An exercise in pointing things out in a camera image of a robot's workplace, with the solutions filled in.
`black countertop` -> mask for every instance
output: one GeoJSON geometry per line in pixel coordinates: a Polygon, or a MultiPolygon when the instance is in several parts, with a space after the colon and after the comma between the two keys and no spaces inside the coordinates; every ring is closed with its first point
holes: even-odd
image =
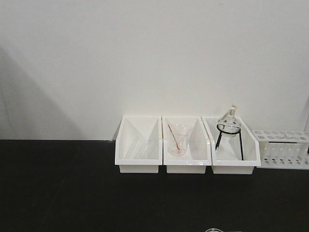
{"type": "Polygon", "coordinates": [[[120,174],[114,142],[0,141],[0,231],[309,231],[309,171],[120,174]]]}

